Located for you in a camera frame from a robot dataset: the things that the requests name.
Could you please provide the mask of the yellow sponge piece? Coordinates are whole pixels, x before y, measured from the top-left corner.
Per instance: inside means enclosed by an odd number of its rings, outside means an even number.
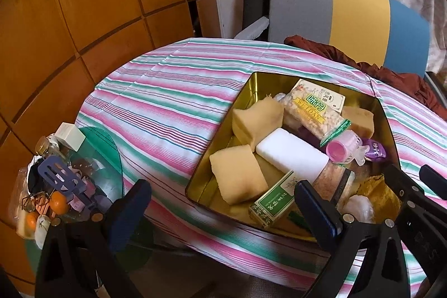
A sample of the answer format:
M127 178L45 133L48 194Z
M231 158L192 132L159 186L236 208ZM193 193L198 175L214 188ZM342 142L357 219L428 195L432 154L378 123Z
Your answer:
M229 205L258 198L267 181L249 145L227 147L209 157L223 200Z

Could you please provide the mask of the green white small carton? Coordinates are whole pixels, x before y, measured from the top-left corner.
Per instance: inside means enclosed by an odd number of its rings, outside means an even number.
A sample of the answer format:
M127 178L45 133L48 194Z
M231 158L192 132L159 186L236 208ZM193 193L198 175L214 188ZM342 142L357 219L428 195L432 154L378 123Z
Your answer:
M294 204L294 190L300 178L287 172L272 188L249 207L249 216L262 226L273 226Z

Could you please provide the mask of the purple candy wrapper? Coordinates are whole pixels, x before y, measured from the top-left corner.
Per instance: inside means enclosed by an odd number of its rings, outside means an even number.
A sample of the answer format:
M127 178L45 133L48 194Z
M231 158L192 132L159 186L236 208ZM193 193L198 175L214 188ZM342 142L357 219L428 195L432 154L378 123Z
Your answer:
M387 158L386 150L384 146L374 139L362 139L364 147L369 147L369 150L365 152L364 158L371 162L383 162Z

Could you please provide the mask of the white foam block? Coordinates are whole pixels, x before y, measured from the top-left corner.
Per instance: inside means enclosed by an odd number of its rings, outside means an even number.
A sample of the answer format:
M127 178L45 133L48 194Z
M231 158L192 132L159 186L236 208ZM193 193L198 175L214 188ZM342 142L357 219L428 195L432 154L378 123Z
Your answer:
M293 171L313 183L329 162L329 157L306 141L277 128L263 139L255 152L281 172Z

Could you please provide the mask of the yellow sponge block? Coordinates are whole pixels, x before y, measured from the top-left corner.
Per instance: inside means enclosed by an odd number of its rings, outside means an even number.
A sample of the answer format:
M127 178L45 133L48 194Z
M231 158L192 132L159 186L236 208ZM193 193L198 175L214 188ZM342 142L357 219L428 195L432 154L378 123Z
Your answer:
M247 144L254 152L263 139L283 125L283 113L284 106L267 96L248 109L233 110L233 133L242 145Z

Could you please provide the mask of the yellow cloth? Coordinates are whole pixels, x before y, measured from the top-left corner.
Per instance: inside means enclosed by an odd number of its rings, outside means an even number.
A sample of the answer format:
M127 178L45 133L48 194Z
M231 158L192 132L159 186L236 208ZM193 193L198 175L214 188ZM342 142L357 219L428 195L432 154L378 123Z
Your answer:
M386 219L395 220L401 209L401 201L385 183L384 175L371 176L358 187L357 194L365 196L374 209L374 221L377 224Z

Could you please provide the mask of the wooden wardrobe panels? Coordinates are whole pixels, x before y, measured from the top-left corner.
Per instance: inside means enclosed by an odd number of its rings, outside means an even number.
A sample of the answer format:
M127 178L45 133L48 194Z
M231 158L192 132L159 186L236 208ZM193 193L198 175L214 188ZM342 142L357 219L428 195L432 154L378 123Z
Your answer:
M193 0L1 0L1 267L25 294L35 276L8 204L38 139L135 56L193 35Z

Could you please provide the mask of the striped pink green tablecloth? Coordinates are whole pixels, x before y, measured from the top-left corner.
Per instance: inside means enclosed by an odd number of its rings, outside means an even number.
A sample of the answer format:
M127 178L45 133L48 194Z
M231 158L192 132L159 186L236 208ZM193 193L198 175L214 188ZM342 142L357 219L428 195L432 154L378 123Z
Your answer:
M78 126L105 128L118 147L124 185L152 187L146 214L185 245L231 268L304 290L327 255L297 240L205 215L186 198L193 171L254 72L329 82L376 97L412 178L446 173L446 122L406 94L311 52L269 42L185 39L142 54L96 85Z

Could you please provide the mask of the purple plastic spatula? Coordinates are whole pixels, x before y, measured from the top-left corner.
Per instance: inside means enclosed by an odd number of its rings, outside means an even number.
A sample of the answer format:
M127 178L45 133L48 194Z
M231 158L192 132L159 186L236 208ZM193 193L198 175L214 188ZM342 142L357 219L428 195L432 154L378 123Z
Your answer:
M44 159L38 166L38 173L52 188L64 195L67 202L74 195L81 199L80 195L86 191L86 184L60 157Z

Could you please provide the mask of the grey yellow blue chair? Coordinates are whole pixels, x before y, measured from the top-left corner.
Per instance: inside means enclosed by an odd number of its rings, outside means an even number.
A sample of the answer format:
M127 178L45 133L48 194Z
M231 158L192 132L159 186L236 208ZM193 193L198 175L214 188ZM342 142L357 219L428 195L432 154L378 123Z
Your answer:
M263 32L274 43L300 35L396 73L423 76L427 67L430 26L397 0L270 0L267 15L236 38L254 40Z

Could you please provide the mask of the brown yellow sponge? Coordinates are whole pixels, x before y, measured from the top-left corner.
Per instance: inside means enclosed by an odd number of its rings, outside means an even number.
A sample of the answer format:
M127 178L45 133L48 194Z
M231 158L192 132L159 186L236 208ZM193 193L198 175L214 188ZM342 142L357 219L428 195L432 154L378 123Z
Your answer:
M369 110L345 106L342 116L351 122L350 129L361 139L371 139L374 135L374 114Z

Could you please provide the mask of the orange fruit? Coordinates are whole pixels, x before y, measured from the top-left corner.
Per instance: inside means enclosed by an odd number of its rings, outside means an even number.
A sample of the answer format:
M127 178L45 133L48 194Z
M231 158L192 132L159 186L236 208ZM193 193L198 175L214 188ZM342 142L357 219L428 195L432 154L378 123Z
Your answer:
M51 211L59 216L66 214L70 210L70 205L67 203L67 198L57 190L51 194L49 206Z

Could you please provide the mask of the dark red cloth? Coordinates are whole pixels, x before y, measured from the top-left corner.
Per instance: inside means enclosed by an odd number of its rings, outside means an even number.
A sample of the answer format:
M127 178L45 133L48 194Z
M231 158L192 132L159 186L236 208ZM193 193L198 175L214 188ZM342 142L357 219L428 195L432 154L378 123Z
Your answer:
M384 66L369 64L366 62L356 63L338 48L331 45L313 42L300 35L288 36L284 44L310 51L331 61L351 66L362 73L367 74L393 88L407 94L420 102L422 105L435 112L441 119L446 121L446 108L438 101L434 91L424 79L414 73L396 73Z

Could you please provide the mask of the clear plastic bag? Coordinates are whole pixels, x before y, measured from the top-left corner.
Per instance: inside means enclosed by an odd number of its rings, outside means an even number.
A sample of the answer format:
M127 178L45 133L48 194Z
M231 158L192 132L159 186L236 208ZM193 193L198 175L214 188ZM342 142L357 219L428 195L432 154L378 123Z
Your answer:
M354 216L359 222L375 223L374 207L366 196L353 195L348 198L343 206L342 213Z

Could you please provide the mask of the cereal bar snack packet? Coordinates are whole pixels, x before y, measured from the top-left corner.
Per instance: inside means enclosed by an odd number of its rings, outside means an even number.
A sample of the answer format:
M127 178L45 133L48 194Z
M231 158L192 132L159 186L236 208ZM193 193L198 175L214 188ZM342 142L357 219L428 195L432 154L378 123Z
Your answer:
M284 115L300 122L320 141L321 147L351 125L350 120L342 117L304 85L297 85L280 99L280 103L284 106Z

